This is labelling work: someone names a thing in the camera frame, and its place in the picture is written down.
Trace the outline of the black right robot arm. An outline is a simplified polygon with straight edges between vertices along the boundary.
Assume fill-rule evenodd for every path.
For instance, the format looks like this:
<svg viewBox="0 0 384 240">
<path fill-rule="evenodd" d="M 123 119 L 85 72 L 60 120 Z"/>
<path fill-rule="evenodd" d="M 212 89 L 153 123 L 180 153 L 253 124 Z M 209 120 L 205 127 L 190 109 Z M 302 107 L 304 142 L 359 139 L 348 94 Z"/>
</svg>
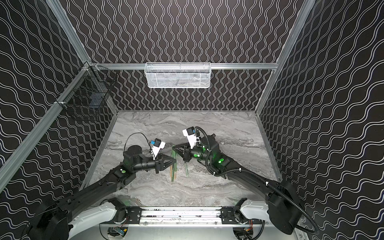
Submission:
<svg viewBox="0 0 384 240">
<path fill-rule="evenodd" d="M 291 183 L 267 179 L 241 166 L 221 151 L 215 135 L 203 137 L 194 147 L 190 143 L 174 145 L 172 150 L 185 162 L 191 159 L 203 162 L 214 176 L 234 181 L 249 191 L 264 197 L 267 214 L 272 224 L 281 232 L 290 235 L 297 226 L 302 212 L 301 200 Z"/>
</svg>

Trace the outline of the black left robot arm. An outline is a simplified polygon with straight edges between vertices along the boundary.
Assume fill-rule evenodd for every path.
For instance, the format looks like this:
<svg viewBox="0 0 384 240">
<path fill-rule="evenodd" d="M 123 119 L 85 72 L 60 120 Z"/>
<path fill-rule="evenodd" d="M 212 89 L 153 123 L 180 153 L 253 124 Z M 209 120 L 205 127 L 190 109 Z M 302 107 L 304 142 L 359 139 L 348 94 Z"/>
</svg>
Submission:
<svg viewBox="0 0 384 240">
<path fill-rule="evenodd" d="M 114 220 L 124 224 L 127 214 L 121 201 L 111 199 L 94 209 L 91 205 L 123 189 L 139 171 L 159 173 L 176 163 L 175 158 L 164 154 L 146 157 L 138 145 L 130 146 L 123 157 L 118 166 L 96 183 L 64 199 L 41 204 L 25 234 L 31 240 L 69 240 L 99 223 Z"/>
</svg>

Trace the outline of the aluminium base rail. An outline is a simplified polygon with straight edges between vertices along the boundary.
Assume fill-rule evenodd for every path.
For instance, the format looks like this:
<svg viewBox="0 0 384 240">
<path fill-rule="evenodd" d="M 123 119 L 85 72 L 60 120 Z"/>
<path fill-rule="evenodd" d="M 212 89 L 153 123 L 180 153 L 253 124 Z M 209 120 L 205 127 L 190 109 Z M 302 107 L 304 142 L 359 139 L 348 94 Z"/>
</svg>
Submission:
<svg viewBox="0 0 384 240">
<path fill-rule="evenodd" d="M 128 219 L 123 222 L 102 223 L 108 227 L 214 227 L 235 228 L 253 226 L 265 221 L 274 226 L 267 205 L 257 202 L 243 221 L 236 220 L 234 207 L 127 207 Z"/>
</svg>

